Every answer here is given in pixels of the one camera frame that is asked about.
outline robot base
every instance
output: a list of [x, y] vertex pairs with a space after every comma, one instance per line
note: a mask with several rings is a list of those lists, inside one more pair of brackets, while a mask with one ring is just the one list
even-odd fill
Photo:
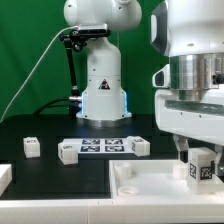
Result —
[[79, 124], [89, 125], [98, 128], [110, 128], [117, 127], [124, 124], [129, 124], [132, 121], [131, 115], [129, 117], [124, 117], [117, 120], [91, 120], [86, 118], [77, 117], [77, 122]]

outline white cube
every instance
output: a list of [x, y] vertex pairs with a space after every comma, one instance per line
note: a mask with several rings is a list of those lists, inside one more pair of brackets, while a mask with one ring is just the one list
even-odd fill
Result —
[[216, 153], [206, 147], [189, 149], [189, 178], [198, 183], [212, 180], [211, 162], [214, 161], [215, 158]]
[[40, 157], [40, 143], [36, 137], [24, 138], [23, 144], [26, 158]]
[[136, 156], [148, 156], [150, 155], [150, 143], [143, 138], [137, 136], [127, 137], [128, 147], [131, 149]]
[[58, 157], [64, 165], [76, 164], [78, 163], [78, 150], [74, 145], [62, 142], [58, 144]]

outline black table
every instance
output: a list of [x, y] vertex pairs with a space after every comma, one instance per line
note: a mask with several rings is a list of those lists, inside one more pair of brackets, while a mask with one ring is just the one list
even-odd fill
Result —
[[[68, 166], [58, 158], [57, 146], [64, 138], [127, 136], [141, 136], [149, 141], [151, 155], [79, 154], [79, 163]], [[38, 138], [40, 158], [25, 157], [24, 137]], [[13, 166], [13, 181], [1, 200], [100, 199], [110, 198], [109, 160], [175, 159], [177, 150], [172, 135], [158, 130], [154, 115], [136, 115], [130, 124], [114, 128], [81, 125], [67, 115], [20, 115], [0, 125], [0, 158], [1, 164]]]

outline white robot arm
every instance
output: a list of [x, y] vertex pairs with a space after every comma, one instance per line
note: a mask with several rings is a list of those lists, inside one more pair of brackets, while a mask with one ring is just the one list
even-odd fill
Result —
[[[138, 26], [141, 8], [136, 0], [67, 0], [64, 15], [82, 33], [128, 31]], [[87, 41], [88, 84], [82, 93], [79, 121], [99, 127], [120, 125], [131, 117], [121, 88], [121, 55], [107, 38]]]

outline green backdrop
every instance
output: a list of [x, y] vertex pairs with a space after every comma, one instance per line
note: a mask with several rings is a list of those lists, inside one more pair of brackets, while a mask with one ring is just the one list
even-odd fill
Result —
[[[137, 114], [154, 113], [152, 75], [167, 63], [150, 46], [150, 13], [160, 0], [139, 0], [143, 17], [136, 30], [117, 33], [109, 40], [122, 54], [122, 87], [128, 93], [128, 110]], [[63, 16], [65, 0], [0, 1], [0, 116], [38, 61], [52, 38], [67, 24]], [[85, 52], [74, 56], [78, 83], [86, 86]], [[65, 49], [57, 40], [7, 117], [30, 114], [43, 104], [70, 94]], [[67, 113], [49, 109], [47, 113]]]

